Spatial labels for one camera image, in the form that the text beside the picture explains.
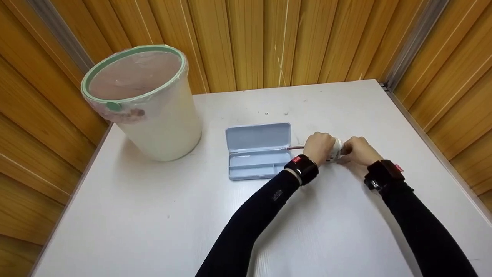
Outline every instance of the black wristband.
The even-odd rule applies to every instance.
[[[400,170],[390,160],[381,160],[368,166],[364,184],[370,189],[376,189],[380,195],[388,190],[388,186],[395,182],[405,181]]]
[[[301,178],[302,186],[311,182],[319,173],[318,165],[304,154],[294,157],[284,168],[292,169]]]

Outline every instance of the metal corner strip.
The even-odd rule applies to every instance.
[[[44,24],[46,24],[78,68],[84,74],[87,73],[94,66],[94,62],[50,0],[26,1],[31,5],[39,18],[43,20]]]
[[[393,91],[398,85],[448,2],[449,0],[430,0],[427,3],[385,78],[384,83],[390,90]]]

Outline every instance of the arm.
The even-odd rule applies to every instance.
[[[332,136],[316,132],[307,139],[304,154],[320,166],[334,144]],[[300,185],[297,174],[285,169],[255,192],[232,215],[196,276],[246,276],[256,239]]]
[[[370,166],[383,157],[363,137],[343,144],[342,159]],[[469,260],[448,230],[413,194],[404,181],[385,187],[383,201],[398,222],[424,277],[477,276]]]

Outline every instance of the wooden paneling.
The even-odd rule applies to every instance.
[[[492,2],[450,1],[395,94],[492,210]]]
[[[131,48],[130,40],[109,0],[83,1],[113,52]]]
[[[487,193],[484,193],[479,196],[480,200],[485,204],[485,206],[492,210],[492,190],[489,190]]]
[[[0,234],[44,245],[63,206],[0,173]]]
[[[492,5],[482,13],[439,73],[410,108],[428,131],[492,66]]]
[[[492,132],[489,131],[451,160],[468,185],[481,195],[492,189]]]
[[[78,88],[73,85],[29,32],[27,32],[12,13],[10,13],[10,11],[1,3],[0,25],[2,26],[0,55],[15,68],[15,70],[7,70],[10,72],[9,74],[11,74],[11,77],[21,74],[23,78],[34,86],[48,101],[53,103],[79,130],[81,130],[87,138],[94,144],[97,144],[107,128],[106,122],[104,122],[104,120],[89,107],[82,99]],[[1,76],[1,78],[7,78],[7,80],[11,77],[6,77],[4,74]],[[9,90],[15,89],[20,97],[28,97],[27,95],[24,95],[25,93],[22,91],[24,88],[30,87],[30,85],[25,81],[20,82],[25,83],[25,85],[19,87],[9,81],[5,84],[0,84],[0,86],[8,86]],[[8,108],[19,114],[24,114],[24,111],[19,110],[14,106]]]
[[[227,0],[236,89],[263,88],[263,1]]]
[[[210,92],[188,2],[149,0],[149,3],[166,44],[180,49],[188,58],[188,81],[192,93]]]
[[[318,83],[345,81],[373,3],[373,0],[339,1]]]
[[[95,146],[0,58],[0,112],[81,172]]]
[[[2,0],[8,9],[14,14],[20,23],[26,28],[29,34],[41,45],[51,59],[60,67],[72,83],[78,87],[83,73],[73,62],[72,58],[64,51],[57,39],[51,34],[35,11],[29,6],[27,1]]]
[[[489,3],[490,0],[448,3],[395,91],[405,108],[412,107]]]
[[[347,81],[364,79],[376,50],[390,23],[398,0],[375,0],[359,41],[352,65],[347,74]]]
[[[318,82],[338,0],[302,1],[291,84]]]
[[[454,105],[429,137],[448,159],[492,129],[492,69]]]
[[[428,0],[401,0],[364,79],[384,80]]]
[[[225,0],[188,2],[210,92],[235,91],[236,79]]]
[[[0,172],[66,204],[80,172],[0,114]]]
[[[42,247],[0,235],[0,276],[26,277]]]
[[[51,4],[95,64],[113,53],[82,0],[51,0]]]
[[[263,86],[290,85],[301,0],[265,1]]]
[[[147,0],[110,0],[132,46],[163,44]]]

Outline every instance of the light blue pencil case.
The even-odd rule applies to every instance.
[[[225,130],[229,179],[272,178],[291,160],[290,123],[234,126]]]

